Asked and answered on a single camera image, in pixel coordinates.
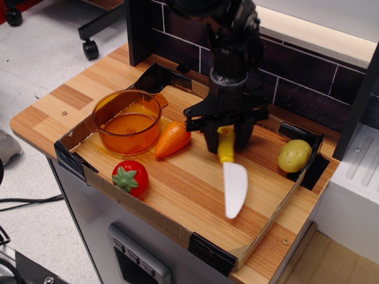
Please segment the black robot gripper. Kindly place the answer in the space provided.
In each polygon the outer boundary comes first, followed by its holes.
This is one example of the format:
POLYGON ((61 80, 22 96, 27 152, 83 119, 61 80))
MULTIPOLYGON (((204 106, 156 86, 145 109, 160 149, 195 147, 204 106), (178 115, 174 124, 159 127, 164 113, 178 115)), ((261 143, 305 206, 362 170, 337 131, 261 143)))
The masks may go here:
MULTIPOLYGON (((249 72, 233 74, 222 73, 212 67, 209 76, 208 95, 201 102, 184 110, 187 131, 203 131, 209 152, 217 153, 219 145, 219 126, 237 122, 246 112, 265 115, 270 99, 267 96, 246 88, 249 72)), ((250 140, 254 119, 235 124, 236 148, 244 149, 250 140)))

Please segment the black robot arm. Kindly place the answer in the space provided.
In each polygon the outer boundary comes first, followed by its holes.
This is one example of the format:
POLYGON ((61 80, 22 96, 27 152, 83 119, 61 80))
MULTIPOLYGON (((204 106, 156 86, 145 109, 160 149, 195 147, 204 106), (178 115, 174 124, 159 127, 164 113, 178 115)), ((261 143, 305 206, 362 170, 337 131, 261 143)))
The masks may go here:
POLYGON ((209 152, 219 146, 218 128, 232 125, 235 145, 245 148, 254 125, 268 118, 269 99, 246 86, 264 54, 260 20, 252 1, 168 1, 178 15, 201 22, 213 55, 206 98, 185 109, 188 131, 204 134, 209 152))

